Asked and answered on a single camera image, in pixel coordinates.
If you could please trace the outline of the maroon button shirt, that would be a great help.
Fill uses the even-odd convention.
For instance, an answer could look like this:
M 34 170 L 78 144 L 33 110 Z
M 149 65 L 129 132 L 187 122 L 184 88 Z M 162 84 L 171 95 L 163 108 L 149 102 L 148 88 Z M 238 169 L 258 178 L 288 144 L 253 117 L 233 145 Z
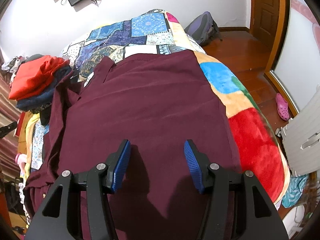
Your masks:
M 62 80 L 44 136 L 44 162 L 24 189 L 33 216 L 64 170 L 86 172 L 131 142 L 126 177 L 109 203 L 120 239 L 195 239 L 207 196 L 183 153 L 191 139 L 224 168 L 240 170 L 226 108 L 195 54 L 135 54 L 96 66 L 88 84 Z

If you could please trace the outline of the striped pink curtain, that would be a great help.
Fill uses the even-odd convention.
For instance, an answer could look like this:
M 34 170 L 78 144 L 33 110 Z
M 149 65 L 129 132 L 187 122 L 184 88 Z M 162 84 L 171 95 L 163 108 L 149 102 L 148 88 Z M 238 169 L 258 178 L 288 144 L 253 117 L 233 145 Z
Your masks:
M 20 168 L 15 157 L 18 150 L 18 120 L 22 112 L 16 101 L 9 99 L 11 83 L 24 57 L 16 56 L 5 62 L 1 57 L 1 171 L 7 180 L 18 176 Z

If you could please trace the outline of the yellow garment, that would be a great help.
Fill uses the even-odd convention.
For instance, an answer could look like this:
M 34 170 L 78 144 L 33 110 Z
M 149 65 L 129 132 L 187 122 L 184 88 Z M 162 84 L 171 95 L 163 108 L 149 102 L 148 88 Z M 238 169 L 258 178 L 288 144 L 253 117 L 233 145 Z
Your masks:
M 27 163 L 24 171 L 20 170 L 21 177 L 26 180 L 30 175 L 31 169 L 31 158 L 32 158 L 32 144 L 33 144 L 33 133 L 36 123 L 39 121 L 40 115 L 33 114 L 30 111 L 24 112 L 23 120 L 19 121 L 21 125 L 20 136 L 18 139 L 17 153 L 27 155 Z

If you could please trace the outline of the black folded garment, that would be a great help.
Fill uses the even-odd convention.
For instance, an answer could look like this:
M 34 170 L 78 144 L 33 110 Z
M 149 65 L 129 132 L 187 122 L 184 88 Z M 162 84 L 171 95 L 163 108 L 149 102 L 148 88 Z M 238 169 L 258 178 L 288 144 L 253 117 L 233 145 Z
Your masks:
M 40 115 L 40 122 L 42 126 L 47 126 L 49 124 L 50 115 L 52 110 L 52 104 L 46 103 L 42 106 L 31 109 L 31 113 Z

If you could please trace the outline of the navy folded sweater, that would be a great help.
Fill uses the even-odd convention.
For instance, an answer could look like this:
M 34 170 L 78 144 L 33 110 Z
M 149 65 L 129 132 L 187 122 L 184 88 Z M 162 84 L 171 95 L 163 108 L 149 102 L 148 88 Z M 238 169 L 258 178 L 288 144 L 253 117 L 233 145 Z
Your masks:
M 39 95 L 31 96 L 26 99 L 18 100 L 16 107 L 22 111 L 31 111 L 43 105 L 52 102 L 54 89 L 56 85 L 71 72 L 70 66 L 62 67 L 54 73 L 54 79 L 52 83 L 45 88 Z

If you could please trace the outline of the colourful fleece blanket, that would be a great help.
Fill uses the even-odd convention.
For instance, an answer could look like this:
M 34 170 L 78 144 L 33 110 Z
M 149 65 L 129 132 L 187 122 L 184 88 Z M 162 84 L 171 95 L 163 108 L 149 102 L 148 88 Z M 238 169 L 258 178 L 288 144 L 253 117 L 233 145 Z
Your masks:
M 246 31 L 224 31 L 201 48 L 175 16 L 164 13 L 177 46 L 195 52 L 213 93 L 226 108 L 243 170 L 258 177 L 276 206 L 289 187 L 290 171 L 265 110 L 275 111 L 276 92 L 263 77 L 270 50 Z

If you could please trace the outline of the red folded sweater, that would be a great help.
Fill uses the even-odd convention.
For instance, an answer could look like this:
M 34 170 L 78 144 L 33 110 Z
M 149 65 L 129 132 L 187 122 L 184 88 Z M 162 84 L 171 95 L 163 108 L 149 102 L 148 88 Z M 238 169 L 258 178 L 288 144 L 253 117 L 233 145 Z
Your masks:
M 69 60 L 61 57 L 46 55 L 21 64 L 8 98 L 19 101 L 41 94 L 53 82 L 54 73 L 69 63 Z

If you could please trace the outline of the teal patterned cloth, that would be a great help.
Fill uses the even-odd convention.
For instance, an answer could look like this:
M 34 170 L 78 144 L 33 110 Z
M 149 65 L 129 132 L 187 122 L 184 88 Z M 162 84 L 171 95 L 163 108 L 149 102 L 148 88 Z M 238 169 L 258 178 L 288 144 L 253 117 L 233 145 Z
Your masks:
M 282 198 L 282 206 L 285 208 L 293 207 L 303 194 L 309 175 L 291 177 L 289 187 Z

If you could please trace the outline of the pink croc shoe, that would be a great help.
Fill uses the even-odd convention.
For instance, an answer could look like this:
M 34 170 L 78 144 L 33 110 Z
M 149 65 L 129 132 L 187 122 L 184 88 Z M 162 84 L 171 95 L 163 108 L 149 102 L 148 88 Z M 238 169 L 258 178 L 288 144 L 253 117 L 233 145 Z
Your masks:
M 291 116 L 289 114 L 289 107 L 287 101 L 283 98 L 280 93 L 276 94 L 275 97 L 276 104 L 277 104 L 277 112 L 280 118 L 284 121 L 288 121 Z

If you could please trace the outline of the white ribbed suitcase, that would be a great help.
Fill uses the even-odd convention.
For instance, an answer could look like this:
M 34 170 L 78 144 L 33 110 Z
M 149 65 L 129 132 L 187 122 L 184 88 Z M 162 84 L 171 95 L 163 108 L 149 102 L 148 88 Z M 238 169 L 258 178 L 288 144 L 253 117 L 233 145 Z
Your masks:
M 319 86 L 307 105 L 283 127 L 275 130 L 282 139 L 294 177 L 319 170 Z

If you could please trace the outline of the grey purple backpack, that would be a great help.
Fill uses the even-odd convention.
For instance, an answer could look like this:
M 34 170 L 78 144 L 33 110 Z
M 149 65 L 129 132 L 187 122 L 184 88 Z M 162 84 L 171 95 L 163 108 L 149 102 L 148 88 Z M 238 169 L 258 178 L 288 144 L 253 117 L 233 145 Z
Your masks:
M 197 16 L 184 31 L 200 46 L 210 44 L 216 37 L 222 41 L 217 23 L 213 20 L 211 13 L 208 11 Z

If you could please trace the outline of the blue patchwork quilt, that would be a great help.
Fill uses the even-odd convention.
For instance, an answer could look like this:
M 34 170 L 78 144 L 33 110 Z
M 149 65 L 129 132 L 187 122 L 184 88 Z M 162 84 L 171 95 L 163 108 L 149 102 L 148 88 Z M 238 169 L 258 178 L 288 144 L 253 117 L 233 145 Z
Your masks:
M 117 63 L 134 54 L 168 55 L 185 49 L 204 52 L 174 15 L 153 9 L 92 30 L 67 46 L 60 56 L 70 61 L 83 81 L 105 56 Z

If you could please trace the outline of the wooden door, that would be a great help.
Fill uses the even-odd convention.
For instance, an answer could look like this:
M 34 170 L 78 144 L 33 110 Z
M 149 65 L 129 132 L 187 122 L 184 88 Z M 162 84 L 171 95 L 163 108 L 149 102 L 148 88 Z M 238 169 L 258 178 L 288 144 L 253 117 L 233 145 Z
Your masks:
M 273 47 L 279 17 L 284 15 L 282 7 L 286 0 L 251 0 L 249 33 L 268 49 Z

